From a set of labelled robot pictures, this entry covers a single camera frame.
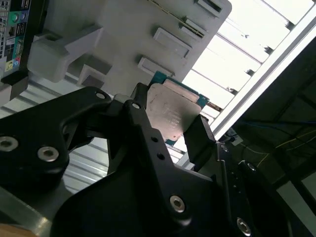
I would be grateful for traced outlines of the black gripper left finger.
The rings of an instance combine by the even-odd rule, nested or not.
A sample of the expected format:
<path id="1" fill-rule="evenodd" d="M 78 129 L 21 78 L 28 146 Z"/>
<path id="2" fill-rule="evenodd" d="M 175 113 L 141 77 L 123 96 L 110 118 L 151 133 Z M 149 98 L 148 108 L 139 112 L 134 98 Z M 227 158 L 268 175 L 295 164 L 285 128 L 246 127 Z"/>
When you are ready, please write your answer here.
<path id="1" fill-rule="evenodd" d="M 136 167 L 167 195 L 164 178 L 173 164 L 161 133 L 145 112 L 147 87 L 136 86 L 132 99 L 113 101 L 101 90 L 86 87 L 13 114 L 0 121 L 0 183 L 5 187 L 43 191 L 60 181 L 72 150 L 101 137 L 113 173 Z"/>

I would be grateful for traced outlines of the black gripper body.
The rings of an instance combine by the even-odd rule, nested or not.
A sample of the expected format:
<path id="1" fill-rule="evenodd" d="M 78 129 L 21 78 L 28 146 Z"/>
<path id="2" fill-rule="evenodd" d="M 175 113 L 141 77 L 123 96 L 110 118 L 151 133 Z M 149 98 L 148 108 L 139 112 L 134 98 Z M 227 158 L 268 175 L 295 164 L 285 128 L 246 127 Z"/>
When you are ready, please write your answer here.
<path id="1" fill-rule="evenodd" d="M 174 167 L 167 195 L 136 167 L 119 170 L 69 198 L 55 215 L 53 237 L 244 237 L 243 218 L 227 217 L 214 182 Z"/>

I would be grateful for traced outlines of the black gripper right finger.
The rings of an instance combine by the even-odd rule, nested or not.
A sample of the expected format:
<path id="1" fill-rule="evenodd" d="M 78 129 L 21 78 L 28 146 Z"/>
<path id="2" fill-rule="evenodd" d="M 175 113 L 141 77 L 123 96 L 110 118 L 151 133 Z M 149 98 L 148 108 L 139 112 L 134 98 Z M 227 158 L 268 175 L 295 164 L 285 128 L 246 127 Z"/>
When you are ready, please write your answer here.
<path id="1" fill-rule="evenodd" d="M 236 163 L 217 142 L 206 118 L 184 133 L 194 171 L 211 179 L 210 229 L 214 237 L 292 237 L 290 217 L 277 193 L 253 164 Z"/>

